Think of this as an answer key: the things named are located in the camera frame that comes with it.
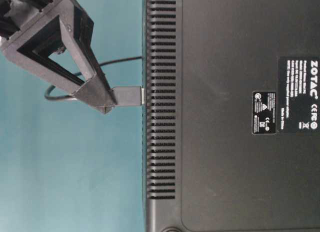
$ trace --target ventilation grille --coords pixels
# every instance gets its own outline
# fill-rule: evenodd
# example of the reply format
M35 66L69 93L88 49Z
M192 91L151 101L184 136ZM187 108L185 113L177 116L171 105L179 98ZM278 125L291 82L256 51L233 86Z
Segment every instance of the ventilation grille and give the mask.
M147 0L147 197L176 197L176 0Z

